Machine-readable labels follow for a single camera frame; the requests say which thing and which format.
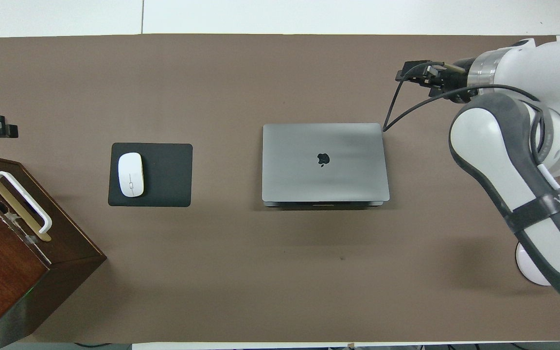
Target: box handle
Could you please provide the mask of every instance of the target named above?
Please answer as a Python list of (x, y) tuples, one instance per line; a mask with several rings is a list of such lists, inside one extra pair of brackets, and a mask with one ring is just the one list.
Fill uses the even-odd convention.
[(47, 241), (47, 242), (51, 241), (51, 237), (47, 235), (47, 231), (51, 228), (51, 224), (53, 223), (51, 217), (47, 214), (47, 212), (44, 211), (44, 209), (40, 206), (40, 204), (38, 204), (34, 200), (34, 198), (23, 188), (23, 186), (20, 183), (18, 183), (17, 179), (12, 174), (6, 171), (0, 171), (0, 178), (2, 176), (5, 177), (12, 184), (12, 186), (14, 186), (14, 189), (16, 189), (16, 191), (18, 191), (18, 193), (20, 193), (20, 195), (22, 195), (23, 198), (25, 198), (25, 201), (27, 201), (27, 203), (29, 203), (29, 205), (32, 208), (34, 208), (34, 210), (38, 213), (38, 215), (42, 217), (42, 220), (44, 220), (43, 226), (40, 229), (38, 229), (38, 232), (36, 232), (38, 237), (43, 241)]

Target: silver laptop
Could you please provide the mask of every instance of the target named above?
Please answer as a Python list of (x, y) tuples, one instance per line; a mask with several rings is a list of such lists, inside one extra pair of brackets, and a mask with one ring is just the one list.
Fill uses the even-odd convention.
[(379, 206), (390, 199), (379, 124), (265, 124), (262, 129), (265, 206)]

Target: mouse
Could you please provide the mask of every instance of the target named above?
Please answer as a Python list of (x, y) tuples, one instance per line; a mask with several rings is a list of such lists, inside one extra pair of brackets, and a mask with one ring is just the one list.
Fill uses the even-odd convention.
[(138, 197), (144, 193), (144, 171), (142, 156), (136, 152), (125, 153), (118, 159), (118, 181), (120, 191), (127, 197)]

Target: brown tabletop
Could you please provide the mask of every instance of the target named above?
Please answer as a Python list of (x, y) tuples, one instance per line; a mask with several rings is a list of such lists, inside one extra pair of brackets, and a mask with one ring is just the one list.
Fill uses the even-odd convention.
[[(108, 257), (33, 340), (560, 340), (560, 297), (523, 279), (515, 237), (449, 154), (460, 105), (434, 102), (385, 134), (391, 201), (379, 208), (261, 200), (263, 124), (381, 123), (404, 61), (518, 39), (0, 38), (0, 115), (20, 133), (0, 157)], [(395, 115), (427, 98), (406, 85)], [(109, 206), (114, 142), (192, 144), (191, 206)]]

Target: cable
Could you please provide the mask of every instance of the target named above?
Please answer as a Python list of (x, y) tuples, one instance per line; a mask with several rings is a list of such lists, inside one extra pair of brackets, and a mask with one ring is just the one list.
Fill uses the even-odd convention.
[(537, 169), (540, 171), (540, 173), (542, 174), (542, 176), (544, 177), (544, 179), (547, 181), (548, 184), (550, 184), (550, 186), (553, 189), (560, 189), (560, 185), (559, 183), (554, 179), (554, 177), (552, 176), (552, 174), (548, 171), (548, 169), (546, 168), (546, 166), (544, 164), (540, 164), (537, 166)]
[(521, 95), (524, 95), (525, 97), (530, 98), (533, 101), (539, 102), (540, 100), (535, 97), (534, 95), (531, 95), (531, 93), (528, 93), (526, 91), (524, 91), (523, 89), (520, 88), (516, 88), (516, 87), (512, 87), (512, 86), (504, 86), (501, 84), (481, 84), (478, 86), (473, 86), (473, 87), (464, 87), (464, 88), (457, 88), (457, 89), (452, 89), (451, 91), (442, 93), (438, 96), (432, 97), (432, 98), (428, 98), (427, 100), (424, 100), (423, 102), (420, 102), (419, 104), (416, 104), (415, 106), (413, 106), (412, 108), (408, 109), (407, 111), (401, 113), (398, 117), (395, 118), (395, 120), (393, 120), (390, 124), (388, 124), (387, 126), (385, 126), (382, 131), (386, 132), (388, 129), (390, 129), (394, 124), (396, 124), (396, 122), (400, 121), (403, 117), (405, 117), (406, 115), (408, 115), (409, 113), (412, 113), (413, 111), (415, 111), (416, 109), (425, 106), (426, 104), (429, 104), (430, 102), (433, 102), (435, 100), (439, 100), (440, 98), (444, 98), (444, 97), (449, 97), (449, 96), (453, 96), (455, 94), (458, 94), (460, 92), (463, 91), (470, 91), (471, 89), (480, 89), (480, 88), (502, 88), (502, 89), (508, 89), (514, 92), (517, 92)]
[(399, 91), (404, 81), (405, 80), (399, 82), (397, 90), (395, 91), (395, 96), (393, 96), (393, 100), (390, 102), (390, 107), (388, 108), (388, 113), (386, 114), (386, 120), (384, 121), (384, 129), (388, 126), (388, 120), (390, 119), (390, 115), (393, 113), (393, 107), (395, 106), (396, 97), (399, 95)]
[(522, 348), (522, 346), (518, 346), (516, 343), (509, 343), (509, 344), (515, 346), (515, 347), (518, 348), (518, 349), (529, 350), (529, 349), (527, 349), (527, 348)]
[(98, 345), (86, 345), (86, 344), (82, 344), (82, 343), (75, 343), (75, 345), (81, 346), (82, 348), (100, 348), (102, 346), (111, 345), (111, 343), (102, 343), (102, 344), (98, 344)]
[(542, 163), (540, 161), (540, 155), (538, 153), (539, 146), (537, 145), (537, 127), (544, 118), (544, 113), (541, 109), (533, 108), (535, 110), (535, 117), (533, 118), (533, 124), (531, 125), (531, 155), (533, 156), (533, 162), (538, 166)]

